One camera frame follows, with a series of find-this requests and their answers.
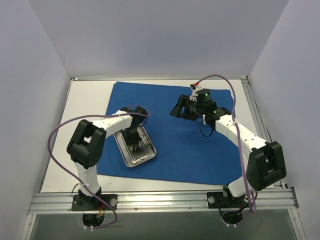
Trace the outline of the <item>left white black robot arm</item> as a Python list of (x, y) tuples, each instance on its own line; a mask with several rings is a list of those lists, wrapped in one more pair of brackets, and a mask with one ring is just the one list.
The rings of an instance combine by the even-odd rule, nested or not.
[(78, 123), (66, 151), (75, 163), (78, 177), (82, 181), (78, 194), (88, 209), (95, 210), (101, 203), (97, 163), (103, 154), (105, 140), (120, 133), (129, 151), (134, 156), (138, 155), (142, 142), (138, 127), (148, 115), (148, 111), (141, 106), (135, 109), (123, 107), (109, 117), (95, 121), (84, 119)]

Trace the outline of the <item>steel instrument tray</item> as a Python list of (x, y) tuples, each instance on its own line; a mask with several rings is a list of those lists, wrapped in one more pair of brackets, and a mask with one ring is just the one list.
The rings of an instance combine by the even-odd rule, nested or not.
[(139, 141), (140, 152), (137, 156), (131, 153), (131, 147), (127, 147), (125, 142), (125, 130), (120, 130), (116, 132), (113, 136), (115, 138), (116, 144), (120, 150), (124, 163), (127, 167), (133, 168), (137, 165), (145, 163), (153, 159), (156, 154), (156, 148), (152, 143), (147, 131), (143, 126), (138, 126), (137, 131), (140, 135), (141, 140)]

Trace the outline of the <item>blue surgical cloth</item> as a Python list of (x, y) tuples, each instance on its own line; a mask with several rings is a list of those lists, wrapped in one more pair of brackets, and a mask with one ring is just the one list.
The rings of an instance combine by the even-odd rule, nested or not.
[(150, 180), (226, 185), (242, 176), (238, 148), (225, 136), (196, 122), (170, 116), (183, 86), (117, 82), (113, 85), (107, 114), (138, 105), (151, 116), (145, 130), (156, 156), (135, 167), (126, 166), (113, 136), (106, 139), (97, 164), (100, 175)]

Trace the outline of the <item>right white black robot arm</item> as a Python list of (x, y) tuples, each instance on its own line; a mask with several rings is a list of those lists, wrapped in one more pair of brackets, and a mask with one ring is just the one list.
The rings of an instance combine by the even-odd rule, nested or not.
[(284, 179), (287, 169), (283, 148), (277, 141), (255, 135), (233, 119), (232, 113), (224, 107), (217, 107), (211, 97), (192, 101), (187, 95), (180, 95), (170, 116), (185, 120), (202, 120), (213, 132), (225, 136), (246, 157), (241, 163), (242, 176), (223, 188), (222, 200), (227, 206), (234, 206), (240, 197), (254, 191), (261, 191)]

